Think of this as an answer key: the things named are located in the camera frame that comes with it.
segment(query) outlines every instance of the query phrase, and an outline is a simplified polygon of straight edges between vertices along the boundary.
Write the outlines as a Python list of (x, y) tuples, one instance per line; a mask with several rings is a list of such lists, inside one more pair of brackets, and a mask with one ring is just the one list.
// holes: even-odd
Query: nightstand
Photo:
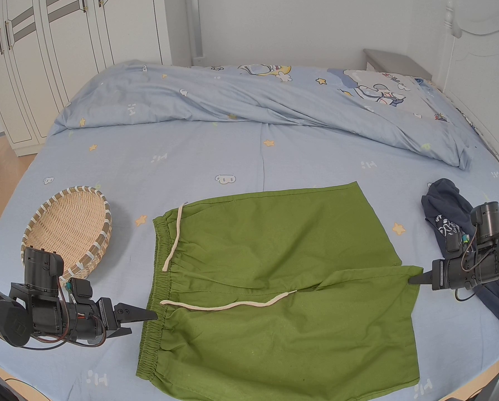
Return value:
[(431, 80), (431, 74), (415, 63), (413, 59), (399, 53), (382, 50), (363, 49), (366, 55), (366, 70), (385, 73), (398, 73), (405, 76)]

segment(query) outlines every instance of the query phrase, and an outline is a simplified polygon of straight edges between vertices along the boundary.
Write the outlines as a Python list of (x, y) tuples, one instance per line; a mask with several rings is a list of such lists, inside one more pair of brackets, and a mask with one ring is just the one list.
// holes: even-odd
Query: wooden floor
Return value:
[[(8, 145), (6, 137), (0, 137), (0, 217), (12, 196), (19, 180), (34, 159), (34, 155), (17, 157)], [(449, 395), (458, 399), (467, 399), (480, 388), (485, 386), (499, 372), (499, 361), (480, 377), (475, 378), (469, 384), (463, 386), (453, 394)], [(12, 376), (0, 369), (0, 376), (4, 379)], [(8, 381), (16, 391), (29, 401), (47, 400), (39, 392), (29, 388), (26, 384), (17, 381)]]

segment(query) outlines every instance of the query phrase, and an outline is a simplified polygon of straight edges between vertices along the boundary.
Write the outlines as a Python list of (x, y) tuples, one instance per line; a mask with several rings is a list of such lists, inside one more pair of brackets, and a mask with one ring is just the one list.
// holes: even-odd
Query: bed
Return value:
[[(89, 276), (94, 299), (145, 307), (152, 219), (181, 203), (353, 181), (403, 264), (431, 268), (441, 255), (420, 205), (427, 185), (446, 177), (473, 205), (499, 201), (499, 162), (426, 80), (387, 73), (384, 90), (365, 85), (365, 73), (139, 62), (101, 73), (59, 116), (0, 219), (0, 291), (23, 281), (20, 239), (34, 211), (75, 185), (100, 189), (112, 210), (110, 245)], [(422, 113), (401, 110), (410, 101)], [(415, 137), (414, 124), (431, 139)], [(423, 285), (412, 319), (420, 382), (385, 399), (440, 399), (499, 360), (499, 321), (476, 298), (462, 304)], [(32, 352), (0, 340), (0, 366), (54, 400), (170, 399), (135, 376), (141, 324), (130, 326), (96, 349)]]

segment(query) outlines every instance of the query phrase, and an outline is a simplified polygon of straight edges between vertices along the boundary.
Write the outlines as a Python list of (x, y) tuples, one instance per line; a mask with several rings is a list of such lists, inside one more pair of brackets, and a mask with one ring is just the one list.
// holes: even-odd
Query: navy clothing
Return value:
[[(432, 183), (421, 200), (426, 221), (432, 225), (443, 257), (446, 255), (446, 235), (456, 233), (461, 228), (474, 236), (474, 226), (470, 221), (473, 207), (459, 194), (455, 184), (441, 178)], [(476, 296), (499, 319), (499, 280), (477, 285), (473, 288)]]

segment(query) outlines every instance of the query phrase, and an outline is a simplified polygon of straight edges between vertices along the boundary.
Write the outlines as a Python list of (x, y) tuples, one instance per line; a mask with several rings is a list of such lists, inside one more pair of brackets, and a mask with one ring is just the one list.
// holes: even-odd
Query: drawstring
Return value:
[[(187, 203), (188, 202), (181, 204), (181, 206), (179, 207), (179, 210), (177, 211), (177, 224), (176, 224), (177, 234), (176, 234), (175, 240), (173, 242), (172, 250), (170, 251), (169, 256), (166, 257), (166, 261), (164, 262), (164, 266), (162, 266), (163, 272), (168, 271), (168, 265), (170, 264), (170, 261), (173, 257), (173, 254), (175, 254), (175, 250), (177, 249), (177, 243), (179, 242), (179, 236), (180, 236), (181, 215), (183, 214), (183, 206), (185, 206)], [(271, 306), (272, 304), (278, 302), (282, 298), (284, 298), (284, 297), (288, 296), (289, 294), (292, 294), (293, 292), (296, 292), (296, 291), (297, 290), (284, 292), (282, 294), (275, 296), (272, 300), (269, 300), (266, 303), (234, 302), (234, 303), (229, 303), (225, 306), (201, 307), (201, 306), (192, 306), (192, 305), (186, 304), (186, 303), (172, 302), (171, 300), (163, 300), (160, 302), (160, 304), (170, 304), (172, 306), (181, 306), (181, 307), (185, 307), (186, 309), (190, 309), (192, 311), (224, 311), (227, 309), (231, 309), (232, 307), (241, 306), (241, 305), (255, 306), (255, 307), (266, 307), (266, 306)]]
[(232, 307), (241, 306), (241, 305), (255, 306), (255, 307), (271, 306), (272, 304), (278, 302), (282, 298), (284, 298), (284, 297), (288, 296), (289, 294), (292, 294), (293, 292), (296, 292), (296, 291), (297, 290), (289, 291), (289, 292), (284, 292), (282, 294), (279, 294), (278, 296), (275, 296), (272, 300), (270, 300), (270, 301), (268, 301), (266, 303), (259, 303), (259, 302), (234, 302), (234, 303), (226, 304), (225, 306), (201, 307), (201, 306), (192, 306), (192, 305), (186, 304), (186, 303), (172, 302), (171, 300), (163, 300), (163, 301), (160, 302), (160, 304), (170, 304), (172, 306), (181, 306), (181, 307), (185, 307), (186, 309), (190, 309), (191, 311), (225, 311), (227, 309), (231, 309)]
[(170, 264), (170, 260), (173, 257), (173, 254), (175, 253), (175, 250), (177, 248), (177, 243), (179, 242), (179, 235), (180, 235), (180, 227), (181, 227), (181, 215), (183, 214), (183, 206), (185, 206), (188, 202), (185, 202), (181, 204), (179, 207), (179, 210), (177, 211), (177, 235), (175, 236), (175, 241), (173, 242), (172, 250), (170, 251), (170, 255), (166, 257), (166, 261), (164, 262), (164, 266), (162, 266), (162, 271), (167, 272), (168, 271), (168, 264)]

